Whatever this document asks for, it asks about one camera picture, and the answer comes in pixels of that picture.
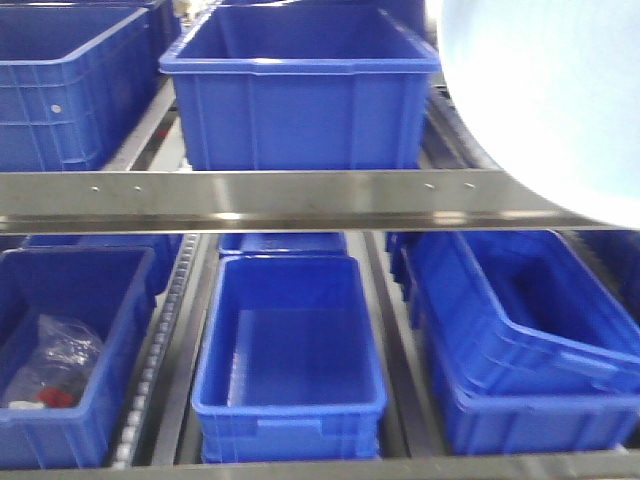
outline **metal shelving rack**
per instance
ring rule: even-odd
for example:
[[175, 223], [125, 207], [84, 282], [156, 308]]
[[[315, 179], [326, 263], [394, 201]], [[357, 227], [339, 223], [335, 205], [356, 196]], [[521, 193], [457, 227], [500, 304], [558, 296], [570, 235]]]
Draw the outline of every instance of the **metal shelving rack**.
[[[420, 341], [387, 273], [383, 234], [372, 230], [606, 226], [558, 208], [494, 165], [464, 129], [446, 92], [432, 92], [423, 168], [416, 171], [190, 172], [174, 100], [167, 81], [103, 171], [0, 174], [3, 233], [191, 232], [169, 288], [159, 297], [105, 467], [4, 471], [0, 480], [640, 476], [640, 450], [633, 449], [448, 454]], [[149, 162], [145, 149], [160, 125], [171, 127]], [[217, 270], [217, 235], [211, 232], [228, 230], [349, 230], [349, 249], [361, 265], [390, 397], [381, 425], [381, 459], [199, 464], [200, 431], [189, 395]], [[595, 262], [589, 252], [583, 253]]]

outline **clear plastic bag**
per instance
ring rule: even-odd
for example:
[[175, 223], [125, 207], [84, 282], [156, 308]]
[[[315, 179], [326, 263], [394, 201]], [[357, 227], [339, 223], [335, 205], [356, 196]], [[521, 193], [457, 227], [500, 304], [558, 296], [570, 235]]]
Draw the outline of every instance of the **clear plastic bag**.
[[102, 340], [79, 320], [40, 315], [38, 345], [6, 388], [4, 408], [66, 408], [84, 392]]

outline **plastic storage crate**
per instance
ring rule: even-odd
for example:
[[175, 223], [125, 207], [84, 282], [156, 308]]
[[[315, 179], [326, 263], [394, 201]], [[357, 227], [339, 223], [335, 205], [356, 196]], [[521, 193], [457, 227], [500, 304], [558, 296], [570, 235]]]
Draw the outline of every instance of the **plastic storage crate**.
[[458, 455], [615, 448], [638, 423], [639, 395], [469, 393], [461, 386], [464, 374], [454, 367], [450, 352], [437, 342], [431, 342], [431, 348], [435, 350], [434, 394], [442, 409], [446, 436]]
[[192, 394], [203, 460], [375, 457], [386, 394], [357, 262], [220, 268]]
[[405, 252], [412, 315], [467, 391], [640, 390], [640, 329], [554, 233], [426, 233]]
[[104, 341], [73, 408], [0, 409], [0, 467], [99, 467], [154, 297], [148, 249], [13, 250], [0, 257], [0, 390], [35, 348], [37, 316], [77, 318]]
[[415, 168], [439, 69], [366, 4], [214, 6], [160, 65], [195, 170]]
[[146, 18], [0, 7], [0, 170], [94, 170], [109, 159], [155, 95]]
[[149, 247], [155, 255], [149, 269], [149, 287], [154, 294], [167, 288], [182, 235], [31, 235], [22, 248], [63, 245], [102, 247]]
[[220, 237], [220, 257], [230, 255], [347, 255], [344, 234], [227, 233]]

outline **white object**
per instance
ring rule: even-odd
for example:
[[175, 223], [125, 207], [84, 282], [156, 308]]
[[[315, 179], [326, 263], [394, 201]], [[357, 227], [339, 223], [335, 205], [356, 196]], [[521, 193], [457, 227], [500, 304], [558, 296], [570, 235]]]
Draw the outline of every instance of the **white object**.
[[446, 0], [438, 44], [460, 116], [502, 168], [640, 228], [639, 0]]
[[20, 408], [22, 410], [42, 410], [45, 404], [42, 402], [27, 402], [25, 400], [15, 400], [9, 402], [9, 408]]

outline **stacked blue bins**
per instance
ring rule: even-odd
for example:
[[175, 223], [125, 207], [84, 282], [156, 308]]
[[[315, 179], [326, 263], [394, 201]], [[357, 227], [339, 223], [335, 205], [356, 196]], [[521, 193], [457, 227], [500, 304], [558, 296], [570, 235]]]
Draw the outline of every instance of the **stacked blue bins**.
[[389, 253], [390, 271], [393, 281], [400, 284], [402, 296], [407, 300], [410, 295], [411, 282], [407, 277], [407, 267], [402, 256], [402, 247], [411, 245], [420, 238], [420, 232], [387, 232], [385, 237], [385, 251]]
[[228, 234], [192, 405], [205, 462], [374, 458], [386, 394], [341, 233]]
[[426, 233], [410, 308], [459, 454], [613, 448], [638, 420], [640, 330], [552, 232]]
[[640, 317], [640, 233], [628, 230], [580, 232], [580, 237], [618, 280], [618, 293]]

